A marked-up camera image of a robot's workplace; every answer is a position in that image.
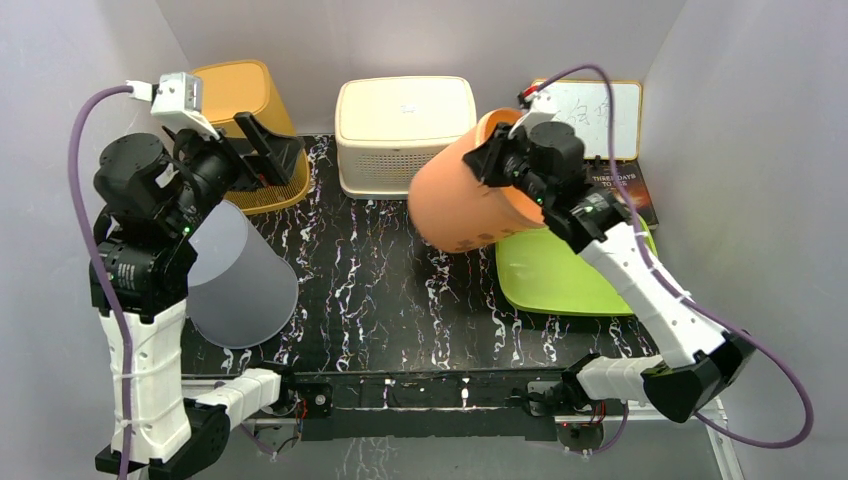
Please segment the cream perforated basket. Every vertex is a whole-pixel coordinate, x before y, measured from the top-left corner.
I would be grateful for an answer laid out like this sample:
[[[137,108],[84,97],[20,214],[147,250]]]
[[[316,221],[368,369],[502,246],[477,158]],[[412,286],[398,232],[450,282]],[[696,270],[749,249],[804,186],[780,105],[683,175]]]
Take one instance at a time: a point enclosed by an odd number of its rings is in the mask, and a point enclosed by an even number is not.
[[[352,80],[334,118],[340,186],[352,199],[403,200],[415,174],[477,121],[469,82],[457,76]]]

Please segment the orange paper bucket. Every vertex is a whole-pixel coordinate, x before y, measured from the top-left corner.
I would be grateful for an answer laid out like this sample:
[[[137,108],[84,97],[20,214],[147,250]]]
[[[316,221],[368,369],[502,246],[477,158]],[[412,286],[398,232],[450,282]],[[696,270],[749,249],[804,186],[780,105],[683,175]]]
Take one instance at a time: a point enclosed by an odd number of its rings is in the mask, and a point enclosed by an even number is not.
[[[492,188],[476,179],[463,156],[491,136],[497,124],[514,124],[521,112],[500,108],[429,160],[413,177],[407,198],[411,221],[431,246],[464,253],[544,226],[541,208],[513,187]]]

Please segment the grey and tan bucket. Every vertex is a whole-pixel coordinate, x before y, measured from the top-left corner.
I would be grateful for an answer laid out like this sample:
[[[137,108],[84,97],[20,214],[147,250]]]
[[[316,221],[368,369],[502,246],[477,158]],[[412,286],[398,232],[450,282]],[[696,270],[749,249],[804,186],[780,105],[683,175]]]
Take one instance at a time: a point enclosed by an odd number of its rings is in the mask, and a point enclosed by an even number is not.
[[[290,323],[298,277],[237,206],[218,204],[190,242],[198,257],[188,276],[187,315],[206,340],[252,348]]]

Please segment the green plastic tray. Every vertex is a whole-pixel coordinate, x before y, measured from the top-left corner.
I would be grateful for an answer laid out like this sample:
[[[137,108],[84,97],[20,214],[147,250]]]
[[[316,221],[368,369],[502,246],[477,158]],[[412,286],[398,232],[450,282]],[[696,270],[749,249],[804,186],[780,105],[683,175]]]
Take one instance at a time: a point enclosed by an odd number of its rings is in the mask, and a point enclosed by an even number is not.
[[[495,245],[499,286],[516,309],[565,316],[629,316],[615,289],[547,229],[516,233]]]

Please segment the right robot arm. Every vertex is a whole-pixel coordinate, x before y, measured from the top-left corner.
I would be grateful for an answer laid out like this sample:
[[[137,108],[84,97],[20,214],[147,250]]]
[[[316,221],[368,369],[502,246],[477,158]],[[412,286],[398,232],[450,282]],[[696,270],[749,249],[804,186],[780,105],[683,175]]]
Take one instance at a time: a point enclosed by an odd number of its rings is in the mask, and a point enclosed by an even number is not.
[[[677,423],[694,416],[736,380],[753,346],[685,305],[680,287],[658,279],[663,269],[641,253],[637,219],[609,189],[588,180],[583,143],[572,127],[543,122],[515,135],[510,129],[498,123],[482,145],[463,154],[463,163],[479,183],[513,187],[540,207],[548,229],[614,288],[659,350],[637,358],[589,354],[560,384],[529,400],[577,414],[623,400],[649,403]]]

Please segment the orange mesh basket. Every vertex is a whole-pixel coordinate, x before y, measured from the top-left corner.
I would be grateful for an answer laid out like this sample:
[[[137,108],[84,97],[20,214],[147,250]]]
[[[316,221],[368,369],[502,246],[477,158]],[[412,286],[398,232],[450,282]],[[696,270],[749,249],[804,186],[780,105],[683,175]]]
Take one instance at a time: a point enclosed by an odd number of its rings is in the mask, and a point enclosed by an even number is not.
[[[240,60],[196,68],[191,74],[203,82],[202,114],[216,128],[226,132],[240,154],[251,152],[234,116],[254,115],[273,133],[296,134],[295,127],[278,93],[267,66],[259,60]],[[279,211],[304,199],[310,188],[310,165],[301,151],[294,164],[291,181],[285,186],[260,188],[253,192],[231,191],[225,199],[247,216]]]

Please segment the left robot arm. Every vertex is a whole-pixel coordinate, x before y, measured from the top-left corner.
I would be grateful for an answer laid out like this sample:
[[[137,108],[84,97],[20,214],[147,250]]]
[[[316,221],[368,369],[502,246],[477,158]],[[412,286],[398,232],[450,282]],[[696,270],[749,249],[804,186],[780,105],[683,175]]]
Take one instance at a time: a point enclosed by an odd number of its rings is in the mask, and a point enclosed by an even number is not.
[[[95,459],[101,472],[146,468],[153,479],[188,479],[213,465],[252,415],[297,407],[287,371],[267,364],[195,398],[182,391],[181,334],[197,258],[191,236],[228,192],[288,183],[303,152],[301,139],[269,131],[250,113],[235,122],[239,138],[185,128],[167,148],[134,133],[101,153],[93,183],[105,205],[92,230],[90,282],[117,407],[114,437]]]

